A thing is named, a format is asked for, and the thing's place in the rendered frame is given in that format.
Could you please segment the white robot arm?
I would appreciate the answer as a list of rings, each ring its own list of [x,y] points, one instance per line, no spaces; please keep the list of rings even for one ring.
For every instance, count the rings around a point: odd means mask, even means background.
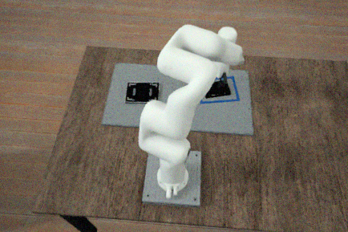
[[[190,143],[186,137],[196,106],[216,78],[217,66],[212,61],[232,66],[244,64],[243,51],[235,44],[236,40],[237,32],[229,26],[216,34],[197,26],[184,25],[160,52],[158,70],[188,84],[175,90],[167,103],[159,100],[148,102],[140,117],[139,146],[159,157],[157,181],[167,191],[166,198],[171,198],[171,193],[177,195],[187,185],[185,166]]]

